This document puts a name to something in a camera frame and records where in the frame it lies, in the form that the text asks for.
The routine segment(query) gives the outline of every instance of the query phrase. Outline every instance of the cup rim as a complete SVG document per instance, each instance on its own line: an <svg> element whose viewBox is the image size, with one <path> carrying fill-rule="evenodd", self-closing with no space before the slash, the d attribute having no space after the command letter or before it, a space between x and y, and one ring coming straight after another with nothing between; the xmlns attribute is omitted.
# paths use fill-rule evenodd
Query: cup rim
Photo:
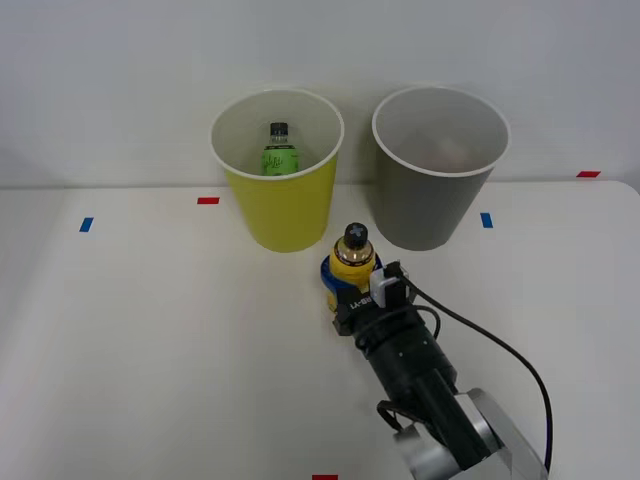
<svg viewBox="0 0 640 480"><path fill-rule="evenodd" d="M394 154L391 150L389 150L389 148L387 148L387 146L384 144L384 142L380 139L380 136L378 135L378 128L377 128L377 120L378 120L378 114L380 113L380 110L382 109L382 107L384 107L385 104L387 104L389 101L393 100L395 97L399 96L399 95L403 95L407 92L412 92L415 90L433 90L433 89L440 89L440 90L449 90L451 92L456 92L456 93L461 93L463 95L466 95L468 97L471 97L475 100L478 100L482 103L484 103L486 106L488 106L489 108L491 108L496 115L498 115L498 117L500 118L500 120L502 120L502 123L505 125L505 128L507 129L507 144L504 147L504 150L502 151L502 153L493 161L491 162L489 165L486 165L482 168L478 168L475 170L469 170L467 172L455 172L455 173L447 173L447 172L438 172L436 170L428 170L426 168L420 168L417 167L415 165L413 165L412 163L407 162L406 160L402 160L400 157L398 157L396 154ZM432 175L434 177L448 177L448 178L461 178L461 177L472 177L474 175L478 175L481 173L484 173L488 170L491 170L492 168L495 167L496 163L498 163L498 161L503 158L505 156L505 154L507 153L507 151L509 150L509 147L511 146L511 127L509 126L509 122L507 121L507 119L505 118L505 116L502 114L502 112L496 108L495 105L493 105L493 103L485 100L484 98L475 95L473 93L469 93L465 90L459 89L459 88L452 88L446 85L415 85L412 87L407 87L407 88L403 88L401 90L398 90L397 92L392 93L391 95L385 97L384 100L382 100L382 102L380 102L380 104L376 107L375 111L373 112L373 118L371 119L371 129L373 130L373 136L376 139L376 143L378 144L378 146L384 151L384 153L386 153L389 157L391 157L393 160L395 160L396 162L398 162L400 165L403 165L413 171L419 172L419 173L423 173L423 174L427 174L427 175Z"/></svg>
<svg viewBox="0 0 640 480"><path fill-rule="evenodd" d="M262 176L262 175L254 175L252 173L246 173L243 172L242 170L239 170L235 167L232 167L231 165L229 165L227 162L225 162L224 160L222 160L222 157L220 155L218 155L218 152L216 152L216 147L213 144L213 129L216 126L216 123L218 122L218 120L220 120L220 117L226 113L230 108L235 107L237 104L239 104L240 102L244 102L245 100L248 100L249 98L252 97L257 97L259 95L264 95L266 93L272 93L272 92L288 92L288 93L302 93L304 95L308 95L316 100L320 100L321 102L325 103L326 105L329 106L329 108L331 108L331 110L333 110L333 112L336 114L336 116L338 117L338 120L340 121L340 137L338 138L338 141L335 145L335 147L333 147L333 150L331 150L331 152L325 157L323 158L321 161L319 161L318 163L316 163L315 165L313 165L310 168L306 168L300 172L296 172L296 173L292 173L290 175L280 175L280 176L273 176L273 177L266 177L266 176ZM210 130L210 145L211 145L211 150L213 151L213 156L216 157L216 160L218 160L218 163L225 169L228 170L232 173L235 173L236 175L239 175L241 177L244 178L250 178L253 180L260 180L260 181L265 181L265 182L284 182L287 180L293 180L294 178L299 178L299 177L303 177L305 175L308 175L310 173L313 173L314 171L322 168L323 166L325 166L327 163L329 163L331 161L331 159L333 157L335 157L336 153L338 153L338 150L340 149L340 147L342 146L342 141L344 140L344 120L342 119L342 115L340 114L340 111L337 109L337 107L331 103L329 100L327 100L326 98L310 92L309 90L304 90L302 88L267 88L264 90L260 90L258 92L254 92L254 93L250 93L249 95L245 95L241 98L237 98L236 100L233 100L231 102L229 102L227 105L225 105L225 107L215 116L215 118L213 119L213 123L211 125L211 130Z"/></svg>

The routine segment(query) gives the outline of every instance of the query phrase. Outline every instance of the table surface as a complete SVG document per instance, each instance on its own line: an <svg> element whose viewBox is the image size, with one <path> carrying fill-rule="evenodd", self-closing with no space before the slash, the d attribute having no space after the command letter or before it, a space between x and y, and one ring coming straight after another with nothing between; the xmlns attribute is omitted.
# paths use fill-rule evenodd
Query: table surface
<svg viewBox="0 0 640 480"><path fill-rule="evenodd" d="M552 478L635 477L640 198L587 181L487 184L430 252L387 242L359 186L336 187L324 238L293 254L255 244L227 188L1 191L0 478L409 479L318 275L351 221L537 367ZM492 393L542 454L533 379L443 322L459 387Z"/></svg>

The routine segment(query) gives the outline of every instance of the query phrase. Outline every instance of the cable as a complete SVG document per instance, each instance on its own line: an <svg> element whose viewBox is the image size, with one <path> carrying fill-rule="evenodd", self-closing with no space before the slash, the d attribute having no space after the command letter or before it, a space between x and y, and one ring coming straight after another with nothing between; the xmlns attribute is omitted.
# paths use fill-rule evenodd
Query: cable
<svg viewBox="0 0 640 480"><path fill-rule="evenodd" d="M358 331L358 335L355 337L356 348L358 348L359 350L362 350L364 348L364 345L362 344L362 338L372 328L376 327L382 322L386 322L387 320L389 320L392 317L395 317L396 315L400 315L401 313L415 312L415 311L429 312L433 316L433 318L436 321L436 328L433 331L433 338L438 338L438 335L440 335L440 328L442 327L442 321L440 320L440 315L438 314L438 312L436 312L431 307L427 307L426 305L407 305L406 307L397 308L395 310L392 310L391 312L381 315L373 322L368 323L367 326L364 327L362 330Z"/></svg>
<svg viewBox="0 0 640 480"><path fill-rule="evenodd" d="M529 360L524 358L511 345L509 345L505 341L499 339L493 333L485 330L484 328L480 327L479 325L476 325L471 320L467 320L462 315L459 315L456 312L454 312L453 310L450 310L449 308L445 307L444 305L442 305L440 302L438 302L434 298L431 298L429 295L427 295L422 290L420 290L418 287L416 287L415 284L413 282L411 282L408 278L406 278L404 275L401 275L400 279L404 282L405 285L407 285L416 294L418 294L418 296L420 296L421 298L423 298L424 300L429 302L431 305L433 305L437 309L441 310L442 312L446 313L447 315L449 315L454 320L459 321L463 325L466 325L467 327L469 327L469 328L475 330L476 332L484 335L489 340L492 340L493 342L495 342L498 345L500 345L507 352L509 352L514 357L516 357L518 360L520 360L520 363L522 363L527 368L527 370L529 370L531 375L533 375L533 378L535 378L536 383L538 384L538 387L540 387L540 392L542 393L542 400L544 401L544 409L545 409L545 413L546 413L547 446L546 446L545 455L544 455L544 466L547 469L547 473L549 473L551 471L551 457L552 457L552 454L553 454L553 413L551 411L551 399L549 398L549 392L547 392L547 387L545 386L544 382L542 381L542 377L538 374L538 372L533 367L533 365L531 365Z"/></svg>

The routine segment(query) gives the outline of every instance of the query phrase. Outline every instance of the bottle cap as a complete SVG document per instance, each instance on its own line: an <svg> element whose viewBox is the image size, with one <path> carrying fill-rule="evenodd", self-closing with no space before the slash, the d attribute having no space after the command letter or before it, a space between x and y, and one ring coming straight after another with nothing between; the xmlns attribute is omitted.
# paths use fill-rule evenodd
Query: bottle cap
<svg viewBox="0 0 640 480"><path fill-rule="evenodd" d="M363 248L367 244L368 240L367 227L361 223L350 223L344 231L344 244L357 250Z"/></svg>
<svg viewBox="0 0 640 480"><path fill-rule="evenodd" d="M271 135L289 135L289 125L286 122L272 123Z"/></svg>

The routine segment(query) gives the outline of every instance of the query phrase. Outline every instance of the green bottle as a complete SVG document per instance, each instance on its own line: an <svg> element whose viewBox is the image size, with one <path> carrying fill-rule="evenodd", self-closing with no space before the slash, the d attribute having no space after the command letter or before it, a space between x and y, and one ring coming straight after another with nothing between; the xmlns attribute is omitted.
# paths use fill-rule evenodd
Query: green bottle
<svg viewBox="0 0 640 480"><path fill-rule="evenodd" d="M289 125L271 124L271 143L262 152L262 175L275 177L298 171L298 150L289 144Z"/></svg>

